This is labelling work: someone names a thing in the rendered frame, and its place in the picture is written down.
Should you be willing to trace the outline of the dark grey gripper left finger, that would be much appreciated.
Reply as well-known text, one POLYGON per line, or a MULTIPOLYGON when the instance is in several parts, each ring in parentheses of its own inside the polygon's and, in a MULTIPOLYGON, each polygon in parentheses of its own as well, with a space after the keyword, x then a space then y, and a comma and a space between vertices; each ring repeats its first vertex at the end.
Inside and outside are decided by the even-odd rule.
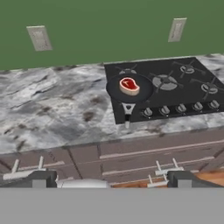
POLYGON ((8 183, 1 183, 0 188, 56 188, 56 171, 34 171, 26 178, 13 180, 8 183))

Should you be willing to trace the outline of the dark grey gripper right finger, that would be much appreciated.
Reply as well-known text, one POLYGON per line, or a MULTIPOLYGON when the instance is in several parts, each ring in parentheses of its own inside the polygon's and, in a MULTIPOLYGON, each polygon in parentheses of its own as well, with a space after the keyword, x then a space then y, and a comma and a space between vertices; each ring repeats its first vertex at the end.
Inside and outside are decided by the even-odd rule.
POLYGON ((169 171, 167 173, 168 187, 177 188, 202 188, 221 187, 221 185, 200 179, 190 171, 169 171))

